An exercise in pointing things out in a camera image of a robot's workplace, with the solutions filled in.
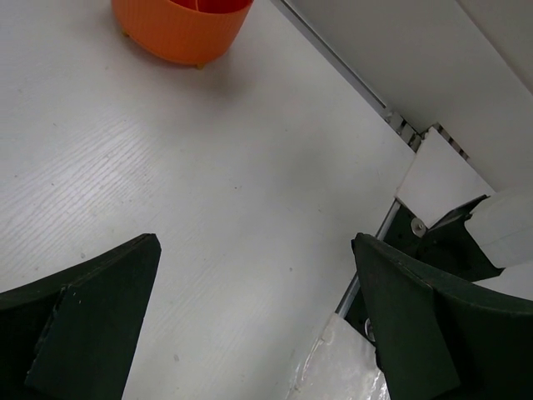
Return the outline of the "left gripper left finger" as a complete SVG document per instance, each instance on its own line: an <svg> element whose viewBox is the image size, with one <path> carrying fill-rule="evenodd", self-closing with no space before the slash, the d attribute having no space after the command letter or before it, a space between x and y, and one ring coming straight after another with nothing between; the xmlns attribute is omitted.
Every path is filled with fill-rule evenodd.
<svg viewBox="0 0 533 400"><path fill-rule="evenodd" d="M162 253L144 233L1 294L3 399L120 399Z"/></svg>

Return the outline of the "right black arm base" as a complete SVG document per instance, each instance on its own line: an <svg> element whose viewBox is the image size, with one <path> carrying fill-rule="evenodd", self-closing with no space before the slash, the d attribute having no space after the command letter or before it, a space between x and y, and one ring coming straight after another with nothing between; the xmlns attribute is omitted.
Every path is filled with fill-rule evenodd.
<svg viewBox="0 0 533 400"><path fill-rule="evenodd" d="M407 206L394 202L376 237L396 250L471 283L496 278L496 267L467 232L473 209L488 199L481 195L446 213L427 227Z"/></svg>

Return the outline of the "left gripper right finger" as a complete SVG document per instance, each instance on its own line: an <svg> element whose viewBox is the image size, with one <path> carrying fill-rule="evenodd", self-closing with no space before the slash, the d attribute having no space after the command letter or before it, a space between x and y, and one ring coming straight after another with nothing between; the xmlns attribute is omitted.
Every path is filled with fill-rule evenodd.
<svg viewBox="0 0 533 400"><path fill-rule="evenodd" d="M532 302L358 233L357 274L392 399L530 399Z"/></svg>

